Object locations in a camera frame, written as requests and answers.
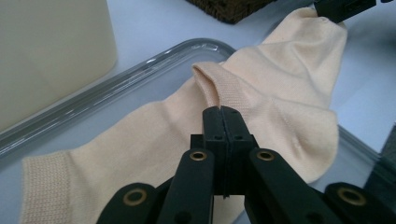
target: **ribbed cuff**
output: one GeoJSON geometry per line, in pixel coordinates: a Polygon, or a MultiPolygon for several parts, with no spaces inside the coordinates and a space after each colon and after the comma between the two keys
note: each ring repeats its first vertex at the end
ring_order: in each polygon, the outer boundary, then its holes
{"type": "Polygon", "coordinates": [[[23,160],[21,223],[70,223],[68,154],[23,160]]]}

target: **clear plastic tray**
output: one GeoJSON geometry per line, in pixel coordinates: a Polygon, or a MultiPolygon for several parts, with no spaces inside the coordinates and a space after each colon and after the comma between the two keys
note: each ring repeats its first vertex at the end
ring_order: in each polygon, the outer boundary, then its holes
{"type": "MultiPolygon", "coordinates": [[[[17,223],[21,210],[21,159],[79,147],[139,106],[160,101],[191,77],[196,62],[221,62],[234,49],[211,39],[183,42],[83,92],[21,126],[0,135],[0,223],[17,223]]],[[[340,127],[339,152],[330,170],[311,186],[323,191],[334,182],[370,187],[390,206],[395,192],[378,188],[395,183],[393,168],[340,127]]],[[[242,214],[236,223],[248,223],[242,214]]]]}

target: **cloth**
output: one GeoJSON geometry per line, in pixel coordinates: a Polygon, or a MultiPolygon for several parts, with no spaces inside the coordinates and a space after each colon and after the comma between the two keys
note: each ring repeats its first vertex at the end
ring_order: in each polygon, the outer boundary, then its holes
{"type": "MultiPolygon", "coordinates": [[[[342,25],[298,9],[259,46],[221,64],[195,64],[177,92],[141,106],[87,145],[25,159],[21,223],[94,223],[121,187],[159,186],[175,174],[212,105],[239,110],[260,147],[278,151],[304,181],[319,178],[337,148],[337,119],[328,107],[346,37],[342,25]]],[[[234,221],[242,200],[217,198],[214,223],[234,221]]]]}

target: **white table surface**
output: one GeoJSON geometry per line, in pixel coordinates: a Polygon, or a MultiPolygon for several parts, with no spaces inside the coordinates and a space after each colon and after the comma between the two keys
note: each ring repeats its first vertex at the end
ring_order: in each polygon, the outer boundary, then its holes
{"type": "MultiPolygon", "coordinates": [[[[235,25],[184,0],[107,2],[119,54],[111,77],[188,39],[213,38],[235,49],[260,44],[287,14],[311,1],[277,0],[235,25]]],[[[339,123],[378,152],[396,120],[395,12],[396,2],[378,1],[345,22],[348,40],[331,105],[339,123]]],[[[21,166],[5,162],[1,167],[0,190],[6,194],[5,182],[21,183],[21,166]]],[[[21,194],[21,186],[13,190],[21,194]]],[[[11,200],[0,201],[0,223],[18,223],[21,198],[11,200]]]]}

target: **cream fabric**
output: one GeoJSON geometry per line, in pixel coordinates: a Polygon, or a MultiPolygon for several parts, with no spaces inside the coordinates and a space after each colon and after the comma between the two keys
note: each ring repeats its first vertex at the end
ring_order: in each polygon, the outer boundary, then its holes
{"type": "MultiPolygon", "coordinates": [[[[261,147],[280,152],[305,181],[319,178],[336,153],[337,120],[328,107],[346,37],[344,27],[314,9],[298,9],[261,45],[221,64],[195,64],[194,78],[177,92],[89,144],[24,160],[21,223],[94,223],[121,187],[160,185],[212,105],[239,110],[261,147]]],[[[242,200],[216,199],[214,222],[235,220],[242,200]]]]}

